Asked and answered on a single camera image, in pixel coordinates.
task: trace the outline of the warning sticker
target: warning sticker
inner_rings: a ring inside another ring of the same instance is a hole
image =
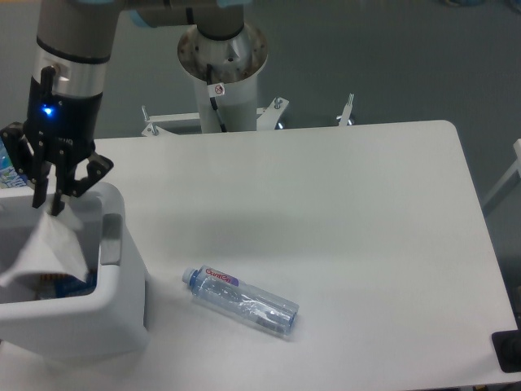
[[[223,83],[211,84],[208,86],[208,94],[210,98],[216,98],[225,94],[225,85]]]

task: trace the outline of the silver metal ring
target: silver metal ring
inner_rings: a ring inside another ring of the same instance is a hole
[[[71,98],[89,98],[101,94],[105,84],[108,63],[81,64],[62,59],[37,47],[33,77],[38,83],[44,67],[56,68],[52,91]]]

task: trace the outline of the metal bracket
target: metal bracket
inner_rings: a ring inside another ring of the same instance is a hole
[[[487,217],[521,182],[521,139],[514,144],[516,161],[501,176],[499,181],[490,189],[483,198],[481,209],[483,215]]]
[[[280,121],[281,116],[289,106],[289,101],[277,97],[267,108],[257,109],[257,130],[284,129],[284,124]],[[143,118],[147,127],[143,130],[143,136],[175,136],[157,124],[168,124],[171,127],[191,127],[200,125],[199,114],[190,112],[186,114],[171,114],[166,116],[148,116],[147,109],[142,106]]]
[[[344,111],[341,116],[337,116],[336,120],[339,122],[339,126],[355,125],[354,118],[351,116],[352,101],[355,99],[355,94],[349,94],[348,102],[344,107]]]

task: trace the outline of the white plastic bin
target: white plastic bin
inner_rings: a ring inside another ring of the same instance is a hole
[[[29,188],[0,191],[0,271],[15,261],[42,213],[31,208],[32,196]],[[148,273],[125,225],[120,192],[99,183],[71,207],[84,222],[78,239],[89,269],[97,270],[95,290],[35,301],[29,279],[14,284],[0,304],[0,338],[55,358],[144,348]]]

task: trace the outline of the plastic water bottle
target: plastic water bottle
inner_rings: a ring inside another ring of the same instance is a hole
[[[0,189],[25,186],[27,178],[18,175],[13,167],[2,140],[0,140]]]
[[[299,306],[262,289],[246,285],[209,266],[186,269],[182,276],[194,296],[209,301],[244,319],[288,335]]]

